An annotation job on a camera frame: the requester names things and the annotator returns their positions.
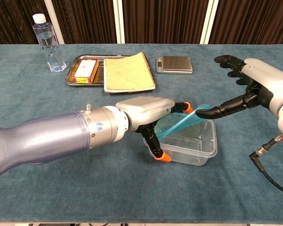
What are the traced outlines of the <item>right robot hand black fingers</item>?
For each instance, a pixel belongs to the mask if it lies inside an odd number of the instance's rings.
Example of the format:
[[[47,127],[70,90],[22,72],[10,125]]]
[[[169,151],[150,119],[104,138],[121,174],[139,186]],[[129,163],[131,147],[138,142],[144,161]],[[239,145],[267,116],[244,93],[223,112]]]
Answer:
[[[236,84],[245,85],[245,93],[211,109],[200,109],[196,115],[203,119],[222,118],[247,108],[263,106],[276,118],[283,107],[283,72],[259,59],[239,59],[231,55],[215,57],[222,68],[231,71],[228,77],[238,78]]]

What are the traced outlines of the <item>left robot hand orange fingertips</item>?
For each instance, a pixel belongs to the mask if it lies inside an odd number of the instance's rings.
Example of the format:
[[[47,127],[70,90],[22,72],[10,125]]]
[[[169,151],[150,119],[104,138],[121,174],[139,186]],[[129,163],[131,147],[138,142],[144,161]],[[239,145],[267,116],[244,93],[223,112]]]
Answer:
[[[171,162],[171,157],[160,147],[155,126],[161,118],[170,113],[192,113],[189,102],[175,102],[169,98],[139,96],[116,103],[129,120],[129,131],[140,133],[150,148],[155,160]]]

